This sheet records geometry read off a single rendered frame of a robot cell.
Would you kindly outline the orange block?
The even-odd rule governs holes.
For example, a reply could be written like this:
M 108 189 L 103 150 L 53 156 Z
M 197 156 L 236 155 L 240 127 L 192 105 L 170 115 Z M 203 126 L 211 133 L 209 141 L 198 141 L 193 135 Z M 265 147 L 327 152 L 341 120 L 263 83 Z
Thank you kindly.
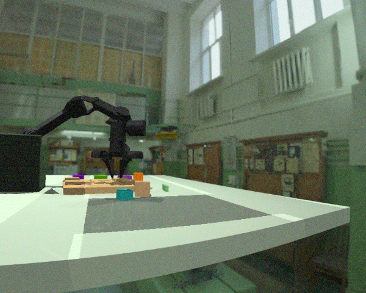
M 143 181 L 143 173 L 134 173 L 134 180 Z

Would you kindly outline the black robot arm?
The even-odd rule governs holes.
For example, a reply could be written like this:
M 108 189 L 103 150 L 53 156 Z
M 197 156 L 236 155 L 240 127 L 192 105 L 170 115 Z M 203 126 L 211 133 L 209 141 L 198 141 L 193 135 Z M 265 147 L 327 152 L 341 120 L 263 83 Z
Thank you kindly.
M 87 110 L 84 101 L 92 103 L 93 107 L 90 110 Z M 73 97 L 60 112 L 54 114 L 35 127 L 24 128 L 15 134 L 41 135 L 43 137 L 70 118 L 90 115 L 93 111 L 99 111 L 110 117 L 105 121 L 105 123 L 111 125 L 110 136 L 126 136 L 126 133 L 128 133 L 129 136 L 145 136 L 146 134 L 146 121 L 132 121 L 128 108 L 123 106 L 115 107 L 98 97 L 92 98 L 85 95 Z

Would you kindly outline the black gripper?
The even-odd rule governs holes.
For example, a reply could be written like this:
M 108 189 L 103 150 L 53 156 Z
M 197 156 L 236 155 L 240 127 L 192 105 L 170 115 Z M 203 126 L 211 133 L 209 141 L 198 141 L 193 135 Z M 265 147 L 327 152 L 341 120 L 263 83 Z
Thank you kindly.
M 101 160 L 105 162 L 112 178 L 113 178 L 113 163 L 114 163 L 114 159 L 112 158 L 122 157 L 122 160 L 120 160 L 120 178 L 122 178 L 124 174 L 124 169 L 126 168 L 127 164 L 130 161 L 132 161 L 132 159 L 143 159 L 143 153 L 141 151 L 129 151 L 128 153 L 126 153 L 125 152 L 126 136 L 111 135 L 109 141 L 110 141 L 109 153 L 107 153 L 107 151 L 93 150 L 91 153 L 91 157 L 102 158 Z

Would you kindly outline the teal cube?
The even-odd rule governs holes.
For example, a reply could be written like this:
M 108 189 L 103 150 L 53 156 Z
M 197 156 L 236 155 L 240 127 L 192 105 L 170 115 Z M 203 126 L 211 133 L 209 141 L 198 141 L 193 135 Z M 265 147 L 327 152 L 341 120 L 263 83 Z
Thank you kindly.
M 117 189 L 117 199 L 119 200 L 133 200 L 133 190 L 130 189 Z

